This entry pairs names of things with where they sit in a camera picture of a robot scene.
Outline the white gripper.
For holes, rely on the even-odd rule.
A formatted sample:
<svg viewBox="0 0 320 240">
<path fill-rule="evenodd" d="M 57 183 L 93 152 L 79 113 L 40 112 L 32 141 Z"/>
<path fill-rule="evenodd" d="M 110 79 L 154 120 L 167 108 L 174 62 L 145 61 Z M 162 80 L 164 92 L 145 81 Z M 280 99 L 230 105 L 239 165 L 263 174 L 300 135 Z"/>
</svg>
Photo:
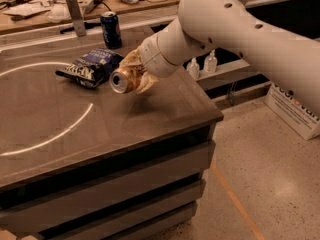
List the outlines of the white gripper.
<svg viewBox="0 0 320 240">
<path fill-rule="evenodd" d="M 158 32 L 147 37 L 138 49 L 131 51 L 119 64 L 120 68 L 133 69 L 142 75 L 137 94 L 141 94 L 150 89 L 159 78 L 171 76 L 178 65 L 170 56 L 174 52 L 176 44 L 175 36 L 168 32 Z"/>
</svg>

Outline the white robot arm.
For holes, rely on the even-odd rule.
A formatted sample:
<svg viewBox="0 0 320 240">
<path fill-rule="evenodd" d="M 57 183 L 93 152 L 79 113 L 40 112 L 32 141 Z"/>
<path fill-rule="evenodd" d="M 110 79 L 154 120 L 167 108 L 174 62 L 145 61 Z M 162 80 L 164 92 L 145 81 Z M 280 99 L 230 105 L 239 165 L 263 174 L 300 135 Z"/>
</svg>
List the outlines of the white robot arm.
<svg viewBox="0 0 320 240">
<path fill-rule="evenodd" d="M 180 0 L 176 19 L 130 52 L 110 84 L 117 93 L 141 93 L 215 48 L 241 57 L 320 113 L 320 44 L 258 20 L 238 0 Z"/>
</svg>

